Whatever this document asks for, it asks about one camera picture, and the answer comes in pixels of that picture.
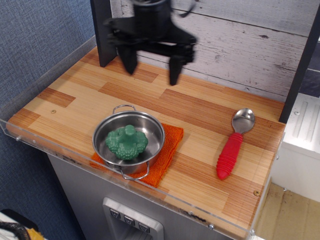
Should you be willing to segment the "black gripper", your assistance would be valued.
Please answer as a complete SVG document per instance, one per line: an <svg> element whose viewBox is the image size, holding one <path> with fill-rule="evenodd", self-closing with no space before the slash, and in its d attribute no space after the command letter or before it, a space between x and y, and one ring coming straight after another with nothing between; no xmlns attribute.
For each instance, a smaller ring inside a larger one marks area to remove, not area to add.
<svg viewBox="0 0 320 240"><path fill-rule="evenodd" d="M138 65L138 51L170 57L169 82L176 85L183 63L194 60L196 37L173 23L170 0L133 0L132 5L132 17L112 18L103 23L111 29L108 41L116 46L130 75Z"/></svg>

